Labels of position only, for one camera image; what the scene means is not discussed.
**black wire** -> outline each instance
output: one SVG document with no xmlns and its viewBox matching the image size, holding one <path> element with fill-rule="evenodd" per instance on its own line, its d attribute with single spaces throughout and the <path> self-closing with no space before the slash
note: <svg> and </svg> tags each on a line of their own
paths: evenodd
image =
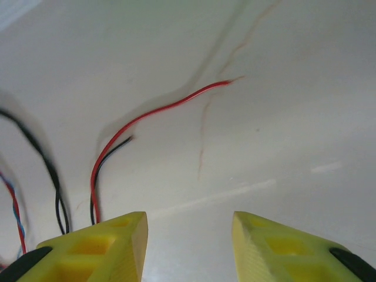
<svg viewBox="0 0 376 282">
<path fill-rule="evenodd" d="M 37 138 L 31 133 L 31 131 L 24 125 L 23 122 L 21 122 L 17 117 L 15 117 L 13 114 L 11 114 L 9 111 L 6 109 L 0 108 L 0 115 L 9 119 L 10 121 L 14 122 L 19 130 L 23 133 L 23 135 L 26 137 L 26 139 L 29 141 L 31 146 L 39 153 L 41 156 L 43 162 L 45 163 L 45 166 L 47 168 L 47 171 L 51 177 L 53 186 L 55 187 L 55 212 L 56 212 L 56 218 L 58 220 L 58 224 L 60 227 L 60 231 L 62 234 L 69 233 L 69 220 L 68 220 L 68 215 L 65 209 L 64 201 L 61 195 L 61 184 L 58 176 L 58 172 L 51 162 L 51 160 L 46 156 L 46 154 L 42 150 L 42 146 L 37 140 Z M 59 203 L 61 205 L 61 208 L 63 210 L 63 215 L 64 215 L 64 221 L 65 221 L 65 230 L 63 228 L 63 224 L 61 222 L 60 218 L 60 210 L 59 210 Z"/>
<path fill-rule="evenodd" d="M 127 139 L 125 139 L 124 141 L 122 141 L 121 143 L 119 143 L 118 145 L 116 145 L 107 154 L 105 154 L 105 156 L 103 157 L 103 159 L 100 161 L 98 169 L 96 170 L 95 175 L 94 175 L 94 187 L 95 187 L 95 189 L 97 188 L 97 184 L 98 184 L 98 176 L 99 176 L 100 168 L 103 166 L 103 164 L 105 163 L 105 161 L 109 157 L 111 157 L 111 155 L 114 154 L 115 151 L 117 151 L 118 149 L 120 149 L 124 145 L 128 144 L 130 141 L 132 141 L 132 139 L 133 139 L 133 135 L 131 135 L 130 137 L 128 137 Z M 92 225 L 94 225 L 95 224 L 95 220 L 94 220 L 94 204 L 93 204 L 93 198 L 92 198 L 92 196 L 90 196 L 90 218 L 92 220 Z"/>
</svg>

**brown stain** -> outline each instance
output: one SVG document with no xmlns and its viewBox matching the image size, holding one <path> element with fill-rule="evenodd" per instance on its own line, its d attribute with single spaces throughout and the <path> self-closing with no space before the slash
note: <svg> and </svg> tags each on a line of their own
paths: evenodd
<svg viewBox="0 0 376 282">
<path fill-rule="evenodd" d="M 201 179 L 201 171 L 202 166 L 204 162 L 204 149 L 205 149 L 205 131 L 206 131 L 206 120 L 207 120 L 207 112 L 209 110 L 209 107 L 213 101 L 215 94 L 211 94 L 209 97 L 209 100 L 207 101 L 204 109 L 202 110 L 201 115 L 201 128 L 200 128 L 200 135 L 201 135 L 201 149 L 200 149 L 200 155 L 199 155 L 199 169 L 197 172 L 197 180 Z"/>
<path fill-rule="evenodd" d="M 277 0 L 275 1 L 274 3 L 272 3 L 271 5 L 269 5 L 257 18 L 256 20 L 253 22 L 251 28 L 249 29 L 249 31 L 247 32 L 247 34 L 245 35 L 243 41 L 238 44 L 230 53 L 226 63 L 224 64 L 224 66 L 221 68 L 221 70 L 219 71 L 217 77 L 218 77 L 218 80 L 222 80 L 221 78 L 221 75 L 223 74 L 223 72 L 231 65 L 231 63 L 233 62 L 234 60 L 234 57 L 236 55 L 236 53 L 243 49 L 245 46 L 247 46 L 250 42 L 251 42 L 251 38 L 255 32 L 255 30 L 257 29 L 257 27 L 259 26 L 260 22 L 268 15 L 270 14 L 270 12 L 272 10 L 274 10 L 280 3 L 282 2 L 282 0 Z M 233 79 L 233 82 L 235 82 L 236 80 L 239 80 L 239 79 L 243 79 L 245 78 L 245 76 L 239 76 L 238 78 L 235 78 Z M 201 179 L 201 174 L 202 174 L 202 167 L 203 167 L 203 162 L 204 162 L 204 151 L 205 151 L 205 131 L 206 131 L 206 122 L 207 122 L 207 115 L 208 115 L 208 111 L 209 111 L 209 108 L 210 108 L 210 105 L 213 103 L 213 99 L 214 99 L 214 96 L 216 94 L 212 94 L 210 95 L 209 97 L 209 100 L 207 101 L 205 107 L 203 108 L 203 111 L 202 111 L 202 116 L 201 116 L 201 128 L 200 128 L 200 135 L 201 135 L 201 149 L 200 149 L 200 154 L 199 154 L 199 168 L 198 168 L 198 171 L 197 171 L 197 180 L 199 181 Z"/>
<path fill-rule="evenodd" d="M 230 53 L 229 58 L 227 59 L 226 63 L 223 65 L 221 70 L 218 73 L 218 77 L 221 78 L 221 75 L 223 72 L 231 65 L 231 63 L 234 61 L 234 57 L 236 53 L 246 47 L 252 39 L 253 34 L 255 33 L 257 27 L 260 25 L 260 22 L 269 15 L 280 3 L 282 0 L 277 0 L 274 3 L 270 4 L 261 14 L 259 14 L 256 18 L 256 20 L 253 22 L 251 28 L 246 33 L 243 41 L 238 44 Z"/>
<path fill-rule="evenodd" d="M 89 202 L 89 199 L 86 199 L 86 200 L 83 200 L 81 201 L 75 208 L 75 211 L 73 212 L 73 215 L 78 211 L 78 209 L 80 208 L 80 206 L 82 206 L 83 204 L 85 203 L 88 203 Z"/>
</svg>

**blue wire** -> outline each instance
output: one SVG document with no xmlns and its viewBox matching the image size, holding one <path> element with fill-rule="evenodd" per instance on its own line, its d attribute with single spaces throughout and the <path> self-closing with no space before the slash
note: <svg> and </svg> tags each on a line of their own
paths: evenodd
<svg viewBox="0 0 376 282">
<path fill-rule="evenodd" d="M 2 173 L 0 173 L 0 178 L 1 178 L 6 184 L 8 184 L 8 185 L 11 187 L 13 193 L 16 195 L 16 191 L 15 191 L 15 189 L 14 189 L 13 184 L 12 184 L 8 179 L 6 179 Z M 23 237 L 25 238 L 25 229 L 24 229 L 24 226 L 23 226 L 22 223 L 21 223 L 21 219 L 20 219 L 20 218 L 18 217 L 18 215 L 17 215 L 16 207 L 15 207 L 14 204 L 13 204 L 13 214 L 14 214 L 14 217 L 16 218 L 17 225 L 18 225 L 19 228 L 21 229 L 22 235 L 23 235 Z M 17 258 L 19 258 L 21 255 L 22 255 L 22 247 L 20 247 L 19 250 L 18 250 Z"/>
</svg>

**red wire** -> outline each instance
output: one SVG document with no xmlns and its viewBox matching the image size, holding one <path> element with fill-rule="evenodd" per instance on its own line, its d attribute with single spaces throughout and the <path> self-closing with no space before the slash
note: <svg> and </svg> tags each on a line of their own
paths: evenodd
<svg viewBox="0 0 376 282">
<path fill-rule="evenodd" d="M 96 222 L 99 223 L 100 222 L 100 211 L 99 211 L 99 205 L 98 205 L 98 200 L 97 200 L 97 197 L 96 197 L 96 193 L 95 193 L 95 174 L 96 174 L 96 171 L 98 170 L 98 167 L 99 167 L 99 164 L 100 162 L 102 161 L 102 159 L 104 158 L 104 156 L 107 154 L 108 150 L 111 148 L 111 146 L 115 143 L 115 141 L 128 129 L 130 128 L 131 126 L 133 126 L 135 123 L 139 122 L 140 120 L 148 117 L 148 116 L 151 116 L 151 115 L 154 115 L 156 113 L 160 113 L 160 112 L 163 112 L 165 110 L 169 110 L 169 109 L 172 109 L 172 108 L 175 108 L 177 106 L 180 106 L 186 102 L 188 102 L 189 100 L 192 100 L 193 98 L 201 95 L 202 93 L 205 93 L 209 90 L 212 90 L 214 88 L 218 88 L 218 87 L 224 87 L 224 86 L 227 86 L 227 85 L 230 85 L 231 83 L 233 83 L 235 80 L 234 79 L 231 79 L 231 80 L 223 80 L 223 81 L 219 81 L 219 82 L 216 82 L 216 83 L 212 83 L 210 85 L 207 85 L 203 88 L 201 88 L 200 90 L 192 93 L 191 95 L 175 102 L 175 103 L 172 103 L 172 104 L 169 104 L 169 105 L 166 105 L 166 106 L 162 106 L 160 108 L 157 108 L 157 109 L 154 109 L 154 110 L 151 110 L 149 112 L 146 112 L 138 117 L 136 117 L 135 119 L 131 120 L 129 123 L 127 123 L 126 125 L 124 125 L 118 132 L 116 132 L 116 134 L 111 138 L 111 140 L 107 143 L 107 145 L 104 147 L 104 149 L 102 150 L 102 152 L 100 153 L 99 157 L 97 158 L 95 164 L 94 164 L 94 167 L 93 167 L 93 170 L 92 170 L 92 175 L 91 175 L 91 178 L 90 178 L 90 186 L 91 186 L 91 195 L 92 195 L 92 200 L 93 200 L 93 206 L 94 206 L 94 209 L 95 209 L 95 217 L 96 217 Z"/>
<path fill-rule="evenodd" d="M 9 191 L 9 194 L 11 194 L 11 196 L 12 196 L 13 205 L 14 205 L 16 214 L 17 214 L 18 218 L 20 219 L 21 217 L 19 215 L 18 202 L 17 202 L 16 195 L 15 195 L 12 187 L 9 185 L 9 183 L 7 183 L 6 181 L 4 181 L 4 183 L 5 183 L 6 188 Z M 17 224 L 17 228 L 18 228 L 19 240 L 21 241 L 22 252 L 23 252 L 23 254 L 26 254 L 26 244 L 25 244 L 24 235 L 22 234 L 22 230 L 21 230 L 21 228 L 18 224 Z"/>
</svg>

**white wall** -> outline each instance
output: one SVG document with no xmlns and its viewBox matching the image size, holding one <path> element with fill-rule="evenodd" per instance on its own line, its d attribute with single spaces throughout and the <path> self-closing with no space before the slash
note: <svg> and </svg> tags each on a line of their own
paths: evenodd
<svg viewBox="0 0 376 282">
<path fill-rule="evenodd" d="M 2 104 L 52 151 L 75 230 L 90 223 L 90 171 L 116 129 L 245 76 L 140 123 L 102 170 L 104 219 L 148 212 L 146 281 L 234 281 L 234 210 L 336 240 L 376 266 L 376 5 L 272 3 L 45 1 L 0 33 Z M 59 235 L 53 188 L 20 133 L 0 129 L 32 248 Z M 0 212 L 0 254 L 11 259 L 5 189 Z"/>
</svg>

